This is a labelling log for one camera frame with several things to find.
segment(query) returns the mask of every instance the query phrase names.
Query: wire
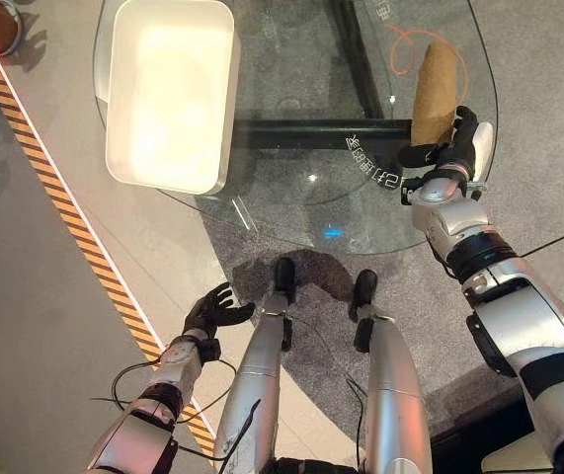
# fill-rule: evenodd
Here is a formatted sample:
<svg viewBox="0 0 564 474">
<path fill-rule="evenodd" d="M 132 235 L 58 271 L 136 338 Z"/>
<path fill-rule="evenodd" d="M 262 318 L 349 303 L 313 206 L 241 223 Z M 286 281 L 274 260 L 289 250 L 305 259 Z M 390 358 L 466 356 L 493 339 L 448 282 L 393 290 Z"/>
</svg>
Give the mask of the wire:
<svg viewBox="0 0 564 474">
<path fill-rule="evenodd" d="M 231 370 L 233 370 L 233 377 L 235 378 L 235 376 L 238 374 L 238 370 L 237 368 L 235 368 L 231 363 L 227 362 L 226 360 L 222 360 L 219 359 L 218 362 L 223 363 L 224 365 L 226 365 L 227 367 L 230 367 Z M 231 382 L 231 385 L 229 385 L 229 388 L 227 388 L 224 392 L 222 392 L 222 394 L 220 396 L 218 396 L 215 400 L 213 400 L 211 403 L 205 405 L 203 408 L 201 408 L 198 412 L 194 413 L 193 415 L 191 415 L 190 417 L 181 420 L 179 422 L 176 422 L 177 425 L 180 425 L 182 423 L 186 423 L 188 421 L 193 420 L 195 417 L 197 417 L 198 415 L 200 415 L 202 412 L 204 412 L 206 409 L 211 408 L 213 405 L 215 405 L 216 403 L 218 403 L 220 400 L 222 400 L 230 391 L 231 391 L 231 387 L 233 386 L 233 382 Z"/>
<path fill-rule="evenodd" d="M 361 395 L 359 395 L 359 393 L 354 389 L 354 387 L 357 386 L 356 383 L 353 380 L 350 380 L 349 378 L 346 378 L 345 381 L 348 384 L 348 387 L 350 387 L 350 390 L 354 392 L 354 394 L 357 397 L 357 400 L 359 400 L 359 404 L 361 405 L 361 414 L 359 415 L 359 423 L 357 424 L 357 469 L 361 471 L 360 439 L 361 439 L 361 426 L 363 425 L 364 403 L 363 403 L 363 399 L 361 398 Z"/>
<path fill-rule="evenodd" d="M 560 242 L 561 240 L 564 240 L 564 235 L 563 235 L 562 237 L 558 237 L 557 239 L 554 239 L 554 240 L 552 240 L 552 241 L 550 241 L 550 242 L 547 242 L 546 244 L 543 244 L 543 245 L 541 245 L 540 247 L 536 247 L 535 249 L 530 250 L 530 251 L 527 252 L 526 254 L 522 254 L 522 255 L 521 255 L 521 258 L 523 259 L 523 258 L 527 257 L 528 255 L 531 255 L 531 254 L 534 254 L 534 253 L 538 252 L 539 250 L 546 249 L 546 248 L 549 247 L 550 245 L 556 244 L 556 243 Z"/>
<path fill-rule="evenodd" d="M 252 406 L 251 406 L 251 412 L 249 413 L 249 416 L 246 418 L 246 420 L 244 421 L 244 423 L 242 424 L 242 428 L 240 429 L 240 433 L 238 433 L 237 438 L 235 438 L 235 441 L 233 442 L 233 444 L 231 445 L 231 448 L 229 449 L 229 452 L 226 453 L 225 456 L 223 457 L 214 457 L 214 456 L 209 456 L 207 454 L 204 454 L 202 452 L 198 452 L 194 449 L 191 449 L 190 447 L 186 447 L 186 446 L 181 446 L 179 445 L 179 449 L 184 450 L 185 452 L 188 452 L 189 454 L 193 454 L 195 456 L 198 457 L 202 457 L 204 459 L 208 459 L 210 461 L 222 461 L 222 465 L 220 466 L 220 469 L 218 470 L 218 474 L 222 474 L 224 472 L 224 469 L 226 469 L 227 464 L 229 463 L 229 460 L 231 459 L 231 456 L 233 455 L 233 453 L 235 452 L 235 450 L 237 449 L 238 445 L 240 444 L 240 441 L 242 440 L 242 438 L 244 437 L 244 435 L 246 434 L 246 432 L 249 430 L 249 428 L 251 427 L 251 424 L 253 424 L 253 415 L 255 414 L 255 411 L 257 410 L 258 406 L 260 405 L 260 403 L 262 402 L 261 399 L 258 399 Z"/>
<path fill-rule="evenodd" d="M 108 398 L 108 397 L 91 397 L 89 398 L 89 400 L 98 401 L 98 402 L 111 402 L 111 403 L 117 402 L 117 400 L 115 400 L 114 398 Z M 128 405 L 131 402 L 128 400 L 120 400 L 120 403 Z"/>
<path fill-rule="evenodd" d="M 121 404 L 120 397 L 117 395 L 117 384 L 120 382 L 121 378 L 129 372 L 136 370 L 138 368 L 147 367 L 150 365 L 156 365 L 161 360 L 161 356 L 157 357 L 154 360 L 149 360 L 147 362 L 140 362 L 135 363 L 133 365 L 129 365 L 128 367 L 124 368 L 123 370 L 118 373 L 115 378 L 113 379 L 113 383 L 111 383 L 111 397 L 113 397 L 115 404 L 123 411 L 123 405 Z"/>
<path fill-rule="evenodd" d="M 136 363 L 134 365 L 129 365 L 128 367 L 126 367 L 125 369 L 123 369 L 122 371 L 120 371 L 117 376 L 115 377 L 115 379 L 113 380 L 113 383 L 111 384 L 111 395 L 112 398 L 108 398 L 108 397 L 91 397 L 89 398 L 89 400 L 97 400 L 97 401 L 102 401 L 102 402 L 113 402 L 115 403 L 120 410 L 123 410 L 123 404 L 129 404 L 131 403 L 130 401 L 127 400 L 121 400 L 117 394 L 117 385 L 120 382 L 121 378 L 126 375 L 128 372 L 135 370 L 137 368 L 141 368 L 144 366 L 148 366 L 148 365 L 154 365 L 156 364 L 158 361 L 160 360 L 160 357 L 158 357 L 157 359 L 154 360 L 149 360 L 148 362 L 141 362 L 141 363 Z M 227 362 L 226 360 L 223 359 L 219 359 L 218 362 L 223 363 L 224 365 L 226 365 L 227 367 L 230 367 L 231 370 L 233 370 L 233 376 L 235 377 L 235 375 L 237 375 L 238 370 L 237 368 L 235 368 L 235 366 L 233 364 L 231 364 L 230 362 Z M 205 410 L 207 410 L 208 408 L 211 408 L 213 405 L 215 405 L 216 403 L 218 403 L 220 400 L 222 400 L 222 398 L 224 398 L 230 391 L 231 391 L 231 387 L 233 385 L 233 382 L 231 382 L 231 385 L 229 385 L 229 387 L 222 392 L 217 398 L 215 398 L 212 402 L 208 403 L 207 405 L 205 405 L 203 408 L 201 408 L 199 411 L 197 411 L 196 413 L 194 413 L 193 415 L 189 416 L 188 418 L 184 419 L 184 420 L 180 420 L 178 422 L 176 422 L 178 425 L 183 424 L 183 423 L 187 423 L 191 420 L 193 420 L 194 418 L 196 418 L 198 415 L 200 415 L 202 412 L 204 412 Z"/>
<path fill-rule="evenodd" d="M 349 378 L 350 380 L 352 380 L 355 384 L 356 387 L 359 388 L 359 390 L 361 391 L 361 393 L 363 395 L 366 396 L 366 392 L 365 390 L 354 380 L 354 378 L 350 375 L 349 372 L 347 372 L 344 368 L 343 365 L 337 360 L 336 357 L 334 357 L 334 354 L 332 353 L 332 350 L 330 349 L 330 347 L 328 346 L 328 343 L 326 342 L 325 338 L 323 337 L 323 335 L 319 332 L 319 330 L 317 328 L 315 328 L 314 326 L 312 326 L 311 324 L 309 324 L 306 321 L 303 321 L 300 318 L 297 318 L 296 316 L 290 316 L 290 319 L 292 319 L 293 321 L 297 321 L 301 324 L 303 324 L 304 326 L 308 327 L 310 330 L 312 330 L 312 332 L 314 332 L 314 334 L 317 336 L 317 338 L 319 338 L 319 340 L 321 340 L 321 344 L 323 345 L 323 347 L 325 348 L 325 350 L 328 352 L 328 355 L 330 356 L 330 358 L 334 361 L 335 364 L 337 364 L 339 366 L 339 370 L 341 371 L 341 373 L 343 373 L 345 375 L 345 378 Z"/>
<path fill-rule="evenodd" d="M 468 96 L 468 87 L 469 87 L 469 82 L 470 82 L 469 74 L 468 74 L 468 66 L 467 66 L 466 61 L 464 60 L 463 56 L 461 55 L 461 53 L 457 50 L 456 47 L 454 47 L 452 45 L 452 43 L 448 39 L 438 35 L 437 33 L 430 32 L 428 30 L 409 30 L 409 31 L 405 32 L 405 31 L 399 29 L 398 27 L 396 27 L 395 25 L 392 25 L 392 24 L 386 23 L 386 22 L 384 23 L 384 26 L 386 28 L 388 28 L 389 30 L 398 34 L 398 39 L 395 41 L 393 46 L 391 46 L 391 49 L 389 51 L 389 67 L 391 69 L 391 72 L 393 72 L 396 76 L 404 76 L 406 74 L 409 74 L 413 70 L 413 68 L 415 67 L 416 49 L 415 49 L 414 43 L 412 42 L 412 40 L 410 38 L 411 36 L 413 36 L 413 35 L 425 35 L 425 36 L 433 38 L 434 40 L 438 40 L 440 42 L 447 44 L 450 47 L 450 49 L 452 50 L 452 53 L 454 54 L 455 58 L 459 61 L 459 65 L 461 66 L 461 70 L 463 72 L 463 88 L 462 88 L 461 94 L 459 96 L 459 99 L 457 100 L 457 104 L 461 105 L 461 104 L 464 103 L 464 101 L 466 100 L 466 97 Z M 411 64 L 406 69 L 396 69 L 396 67 L 395 67 L 395 57 L 397 55 L 398 46 L 400 45 L 402 40 L 406 40 L 412 48 Z"/>
<path fill-rule="evenodd" d="M 357 397 L 357 400 L 359 400 L 359 403 L 361 404 L 361 414 L 359 415 L 359 422 L 357 423 L 357 439 L 356 439 L 357 468 L 360 471 L 361 470 L 361 427 L 363 426 L 364 403 L 363 403 L 363 399 L 359 395 L 359 392 L 362 393 L 364 398 L 367 398 L 367 392 L 354 380 L 354 378 L 343 368 L 341 363 L 334 357 L 334 354 L 330 350 L 328 343 L 325 341 L 325 338 L 317 330 L 317 328 L 315 328 L 311 324 L 308 324 L 306 321 L 303 321 L 302 319 L 297 318 L 296 316 L 292 316 L 292 320 L 298 321 L 299 323 L 303 324 L 304 326 L 307 326 L 308 328 L 310 328 L 314 332 L 314 334 L 321 340 L 321 343 L 323 344 L 323 347 L 328 352 L 330 358 L 334 361 L 335 364 L 337 364 L 339 366 L 339 370 L 341 370 L 341 372 L 343 374 L 345 374 L 345 382 L 348 384 L 348 387 L 350 387 L 350 390 L 352 390 L 354 395 Z"/>
</svg>

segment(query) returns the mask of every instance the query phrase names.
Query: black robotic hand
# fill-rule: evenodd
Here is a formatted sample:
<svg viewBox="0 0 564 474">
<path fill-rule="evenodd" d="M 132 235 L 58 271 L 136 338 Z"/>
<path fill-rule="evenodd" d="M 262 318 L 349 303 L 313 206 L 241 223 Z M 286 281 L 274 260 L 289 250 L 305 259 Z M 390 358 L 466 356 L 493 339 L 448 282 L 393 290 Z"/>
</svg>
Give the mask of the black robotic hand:
<svg viewBox="0 0 564 474">
<path fill-rule="evenodd" d="M 479 121 L 477 115 L 465 106 L 457 107 L 455 132 L 450 143 L 408 146 L 398 153 L 398 161 L 405 168 L 436 167 L 455 164 L 463 166 L 468 179 L 475 169 L 475 147 L 472 142 Z"/>
<path fill-rule="evenodd" d="M 226 281 L 199 299 L 185 318 L 183 334 L 192 329 L 201 329 L 212 339 L 218 326 L 240 324 L 253 316 L 254 303 L 238 308 L 229 307 L 233 305 L 232 294 L 229 282 Z"/>
</svg>

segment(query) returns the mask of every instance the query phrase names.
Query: brown cardboard tube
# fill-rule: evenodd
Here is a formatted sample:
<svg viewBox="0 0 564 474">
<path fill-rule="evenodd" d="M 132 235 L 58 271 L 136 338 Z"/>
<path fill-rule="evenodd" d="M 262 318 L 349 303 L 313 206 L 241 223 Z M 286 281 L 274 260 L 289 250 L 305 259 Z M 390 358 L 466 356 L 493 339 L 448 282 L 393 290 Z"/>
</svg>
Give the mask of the brown cardboard tube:
<svg viewBox="0 0 564 474">
<path fill-rule="evenodd" d="M 457 89 L 457 59 L 446 42 L 427 47 L 418 72 L 418 88 L 413 105 L 411 144 L 450 142 Z"/>
</svg>

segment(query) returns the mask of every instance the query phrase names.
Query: black cable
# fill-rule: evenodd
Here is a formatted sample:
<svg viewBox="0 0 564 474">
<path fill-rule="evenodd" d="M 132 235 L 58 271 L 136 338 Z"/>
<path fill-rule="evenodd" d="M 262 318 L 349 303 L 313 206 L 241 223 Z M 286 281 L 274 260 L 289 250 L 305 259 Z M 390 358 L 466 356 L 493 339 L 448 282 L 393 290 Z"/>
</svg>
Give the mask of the black cable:
<svg viewBox="0 0 564 474">
<path fill-rule="evenodd" d="M 357 384 L 353 380 L 350 380 L 349 378 L 346 378 L 345 381 L 348 384 L 348 387 L 350 387 L 350 390 L 354 392 L 354 394 L 357 397 L 357 400 L 359 400 L 359 403 L 361 404 L 361 414 L 359 415 L 359 423 L 357 424 L 357 469 L 361 471 L 360 439 L 361 439 L 361 426 L 363 425 L 364 403 L 363 400 L 361 399 L 361 395 L 359 395 L 358 392 L 354 389 L 354 387 L 357 386 Z"/>
<path fill-rule="evenodd" d="M 117 400 L 115 400 L 114 398 L 108 398 L 108 397 L 91 397 L 89 398 L 89 400 L 98 401 L 98 402 L 111 402 L 111 403 L 117 402 Z M 129 400 L 120 400 L 120 403 L 123 403 L 124 405 L 128 405 L 131 402 Z"/>
<path fill-rule="evenodd" d="M 311 324 L 309 324 L 306 321 L 303 321 L 300 318 L 297 318 L 296 316 L 290 316 L 290 319 L 292 321 L 297 321 L 301 324 L 303 324 L 304 326 L 308 327 L 310 330 L 312 330 L 312 332 L 317 336 L 317 338 L 319 340 L 321 340 L 321 344 L 323 345 L 323 347 L 325 348 L 325 350 L 328 352 L 328 355 L 330 356 L 330 358 L 334 361 L 335 364 L 337 364 L 339 366 L 339 370 L 341 371 L 341 373 L 343 373 L 345 375 L 345 378 L 349 378 L 350 380 L 352 380 L 355 384 L 355 386 L 357 388 L 359 388 L 359 390 L 361 391 L 361 393 L 366 396 L 366 392 L 365 390 L 354 380 L 354 378 L 350 375 L 349 372 L 347 372 L 344 368 L 343 365 L 337 360 L 336 357 L 334 357 L 334 354 L 332 353 L 332 350 L 330 349 L 330 347 L 328 346 L 328 343 L 326 342 L 325 338 L 323 337 L 323 335 L 319 332 L 319 330 L 317 328 L 315 328 L 314 326 L 312 326 Z"/>
<path fill-rule="evenodd" d="M 240 433 L 238 434 L 238 437 L 235 438 L 235 442 L 233 443 L 233 445 L 231 446 L 231 449 L 229 449 L 229 452 L 227 452 L 224 462 L 222 462 L 222 466 L 220 466 L 220 470 L 218 471 L 218 474 L 222 474 L 224 472 L 224 469 L 226 468 L 227 464 L 229 463 L 229 460 L 231 459 L 231 456 L 233 455 L 233 452 L 235 451 L 235 449 L 238 447 L 239 442 L 242 440 L 242 437 L 244 437 L 244 435 L 246 434 L 247 430 L 249 429 L 249 427 L 251 426 L 251 424 L 253 423 L 253 415 L 255 414 L 255 411 L 258 408 L 258 405 L 260 405 L 260 402 L 262 400 L 258 400 L 257 402 L 255 402 L 253 404 L 253 406 L 251 407 L 251 413 L 249 413 L 249 416 L 246 418 L 246 421 L 244 422 L 244 425 L 242 425 L 242 430 L 240 430 Z"/>
<path fill-rule="evenodd" d="M 230 367 L 231 370 L 233 370 L 233 378 L 235 378 L 235 376 L 238 374 L 238 369 L 235 368 L 231 363 L 227 362 L 226 360 L 222 360 L 221 358 L 218 360 L 218 362 L 223 363 L 224 365 L 226 365 L 227 367 Z M 186 418 L 184 420 L 181 420 L 179 422 L 176 422 L 178 425 L 182 424 L 182 423 L 186 423 L 190 420 L 193 420 L 195 417 L 197 417 L 199 414 L 201 414 L 203 411 L 205 411 L 208 408 L 211 408 L 213 405 L 215 405 L 216 403 L 218 403 L 220 400 L 222 400 L 230 391 L 231 391 L 231 387 L 233 386 L 233 382 L 231 382 L 231 384 L 229 385 L 229 388 L 227 388 L 224 392 L 222 392 L 222 394 L 217 397 L 215 400 L 213 400 L 211 403 L 205 405 L 203 408 L 201 408 L 197 413 L 194 413 L 193 415 L 191 415 L 189 418 Z"/>
<path fill-rule="evenodd" d="M 123 411 L 123 405 L 121 404 L 120 397 L 117 395 L 117 384 L 120 382 L 121 378 L 126 375 L 128 372 L 132 372 L 138 368 L 147 367 L 150 365 L 155 365 L 159 363 L 161 360 L 161 356 L 157 357 L 154 360 L 149 360 L 147 362 L 140 362 L 135 363 L 133 365 L 129 365 L 128 367 L 124 368 L 123 370 L 118 373 L 115 378 L 113 379 L 113 383 L 111 383 L 111 396 L 113 397 L 115 404 L 119 407 L 120 410 Z"/>
<path fill-rule="evenodd" d="M 246 432 L 251 427 L 251 424 L 253 424 L 253 415 L 255 414 L 255 411 L 257 410 L 258 405 L 260 405 L 260 402 L 262 402 L 261 399 L 256 401 L 253 404 L 253 406 L 251 406 L 251 412 L 249 413 L 249 416 L 246 418 L 246 420 L 242 424 L 242 428 L 240 429 L 240 433 L 238 434 L 237 438 L 235 438 L 235 442 L 231 445 L 231 448 L 229 449 L 229 452 L 226 453 L 226 456 L 223 456 L 223 457 L 208 456 L 208 455 L 206 455 L 202 452 L 198 452 L 194 449 L 191 449 L 190 447 L 181 446 L 181 445 L 179 445 L 179 449 L 182 449 L 185 452 L 188 452 L 189 454 L 193 454 L 195 456 L 202 457 L 204 459 L 208 459 L 210 461 L 222 461 L 222 465 L 220 466 L 220 470 L 218 471 L 218 474 L 222 474 L 224 472 L 224 469 L 226 468 L 227 464 L 229 463 L 229 460 L 231 459 L 233 452 L 235 452 L 235 450 L 238 447 L 238 444 L 240 443 L 240 441 L 242 440 L 242 438 L 244 437 Z"/>
<path fill-rule="evenodd" d="M 195 449 L 191 449 L 190 447 L 182 446 L 179 444 L 179 451 L 185 451 L 189 454 L 194 454 L 198 457 L 203 457 L 204 459 L 208 459 L 209 461 L 224 461 L 224 457 L 213 457 L 204 454 L 203 452 L 198 452 Z"/>
<path fill-rule="evenodd" d="M 111 394 L 112 394 L 112 398 L 108 398 L 108 397 L 92 397 L 89 398 L 89 400 L 98 400 L 98 401 L 104 401 L 104 402 L 113 402 L 115 403 L 120 410 L 123 410 L 123 405 L 122 404 L 129 404 L 130 402 L 127 400 L 120 400 L 118 394 L 117 394 L 117 385 L 120 382 L 121 378 L 126 375 L 128 372 L 135 370 L 137 368 L 141 368 L 144 366 L 148 366 L 148 365 L 154 365 L 156 364 L 158 361 L 160 360 L 160 357 L 154 359 L 154 360 L 149 360 L 148 362 L 141 362 L 141 363 L 136 363 L 134 365 L 129 365 L 128 367 L 126 367 L 125 369 L 123 369 L 121 372 L 119 372 L 117 374 L 117 376 L 115 377 L 115 379 L 113 380 L 113 383 L 111 384 Z M 227 362 L 226 360 L 223 359 L 219 359 L 218 362 L 223 363 L 224 365 L 226 365 L 227 367 L 230 367 L 231 370 L 233 370 L 233 376 L 235 377 L 235 375 L 237 374 L 238 370 L 237 368 L 235 368 L 235 366 L 233 366 L 230 362 Z M 195 417 L 197 417 L 198 415 L 200 415 L 202 412 L 204 412 L 205 410 L 207 410 L 208 408 L 212 407 L 213 405 L 215 405 L 216 403 L 218 403 L 220 400 L 222 400 L 222 398 L 224 398 L 230 391 L 231 391 L 231 386 L 233 385 L 233 383 L 231 383 L 231 385 L 229 385 L 229 388 L 227 388 L 224 392 L 222 392 L 217 398 L 215 398 L 212 402 L 208 403 L 207 405 L 205 405 L 203 408 L 201 408 L 198 412 L 194 413 L 193 415 L 191 415 L 190 417 L 178 421 L 176 422 L 177 424 L 183 424 L 186 423 L 190 420 L 193 420 Z"/>
<path fill-rule="evenodd" d="M 534 254 L 536 252 L 538 252 L 539 250 L 542 249 L 546 249 L 547 247 L 549 247 L 550 245 L 556 244 L 558 242 L 560 242 L 561 240 L 564 240 L 564 235 L 562 237 L 558 237 L 557 239 L 554 239 L 550 242 L 547 242 L 546 244 L 541 245 L 540 247 L 536 247 L 533 250 L 530 250 L 529 252 L 527 252 L 526 254 L 522 254 L 521 258 L 524 259 L 525 257 L 527 257 L 528 255 Z"/>
</svg>

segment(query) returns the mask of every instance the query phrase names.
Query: robot forearm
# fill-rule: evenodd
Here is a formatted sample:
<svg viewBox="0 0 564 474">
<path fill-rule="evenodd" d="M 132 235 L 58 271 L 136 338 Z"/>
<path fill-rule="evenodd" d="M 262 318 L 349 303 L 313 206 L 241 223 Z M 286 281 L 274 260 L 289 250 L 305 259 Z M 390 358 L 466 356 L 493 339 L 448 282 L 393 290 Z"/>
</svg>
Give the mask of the robot forearm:
<svg viewBox="0 0 564 474">
<path fill-rule="evenodd" d="M 464 176 L 439 170 L 410 199 L 414 225 L 454 273 L 474 313 L 467 320 L 490 367 L 517 376 L 552 462 L 564 462 L 564 303 L 462 192 Z"/>
<path fill-rule="evenodd" d="M 201 374 L 199 329 L 176 338 L 161 355 L 143 393 L 132 401 L 93 448 L 87 473 L 167 473 L 178 445 L 172 431 Z"/>
</svg>

